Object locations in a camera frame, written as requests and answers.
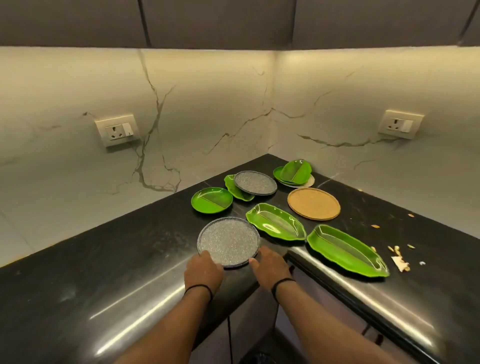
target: black wristband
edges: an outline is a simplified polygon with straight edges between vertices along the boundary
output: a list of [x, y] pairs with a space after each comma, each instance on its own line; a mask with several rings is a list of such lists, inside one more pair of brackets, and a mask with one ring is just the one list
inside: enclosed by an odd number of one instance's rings
[[188, 290], [192, 289], [192, 288], [195, 288], [195, 287], [205, 287], [208, 289], [208, 293], [210, 293], [210, 301], [208, 301], [208, 303], [210, 303], [212, 300], [213, 300], [213, 292], [212, 290], [210, 289], [210, 287], [208, 287], [206, 284], [194, 284], [193, 286], [190, 286], [189, 288], [187, 288], [185, 290], [185, 293], [183, 295], [185, 295]]
[[278, 285], [279, 285], [280, 283], [286, 282], [286, 281], [288, 281], [288, 280], [291, 280], [291, 281], [294, 281], [294, 282], [295, 282], [295, 280], [294, 280], [293, 278], [283, 278], [283, 279], [279, 280], [277, 283], [275, 283], [275, 284], [273, 285], [273, 287], [272, 287], [272, 295], [273, 295], [273, 298], [275, 298], [275, 301], [276, 301], [277, 303], [278, 303], [278, 300], [276, 299], [276, 289], [277, 289], [277, 287], [278, 287]]

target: power outlet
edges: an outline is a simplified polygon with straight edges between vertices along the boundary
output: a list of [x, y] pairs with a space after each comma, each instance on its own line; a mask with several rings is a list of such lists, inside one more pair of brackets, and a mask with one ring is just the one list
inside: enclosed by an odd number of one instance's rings
[[132, 114], [95, 120], [95, 124], [104, 146], [114, 146], [140, 137], [137, 122]]
[[380, 122], [378, 132], [413, 139], [424, 117], [425, 115], [387, 110]]

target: glossy black granite counter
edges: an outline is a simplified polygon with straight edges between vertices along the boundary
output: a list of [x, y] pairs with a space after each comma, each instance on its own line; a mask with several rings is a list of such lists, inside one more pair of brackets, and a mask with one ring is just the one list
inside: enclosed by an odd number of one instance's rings
[[[265, 155], [0, 269], [0, 357], [6, 363], [111, 363], [180, 298], [183, 271], [200, 230], [221, 216], [244, 217], [258, 202], [286, 211], [289, 187], [223, 214], [196, 213], [192, 195], [223, 186], [226, 174], [272, 175], [285, 161]], [[314, 187], [327, 178], [314, 174]], [[328, 224], [377, 248], [391, 276], [365, 280], [315, 258], [288, 257], [354, 312], [422, 363], [472, 363], [480, 355], [479, 240], [339, 182], [322, 189], [342, 211]], [[300, 218], [307, 232], [314, 221]], [[376, 224], [380, 229], [373, 229]], [[416, 246], [408, 251], [405, 245]], [[400, 245], [409, 273], [386, 249]], [[281, 253], [285, 247], [275, 246]], [[419, 261], [427, 265], [419, 266]], [[250, 268], [228, 270], [204, 318], [201, 342], [255, 289]]]

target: person's left hand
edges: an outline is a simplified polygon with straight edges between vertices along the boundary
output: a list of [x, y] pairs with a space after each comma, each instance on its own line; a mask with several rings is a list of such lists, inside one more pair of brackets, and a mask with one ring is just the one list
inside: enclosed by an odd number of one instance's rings
[[183, 276], [186, 290], [195, 284], [205, 284], [215, 294], [223, 280], [223, 267], [215, 264], [210, 253], [204, 250], [190, 259]]

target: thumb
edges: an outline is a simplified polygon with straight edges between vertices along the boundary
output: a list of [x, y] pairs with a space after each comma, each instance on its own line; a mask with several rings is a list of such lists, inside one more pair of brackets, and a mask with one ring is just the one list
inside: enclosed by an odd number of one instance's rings
[[248, 260], [248, 262], [250, 263], [250, 266], [252, 267], [253, 273], [255, 275], [257, 275], [257, 269], [258, 269], [260, 263], [258, 263], [258, 261], [255, 258], [250, 258]]

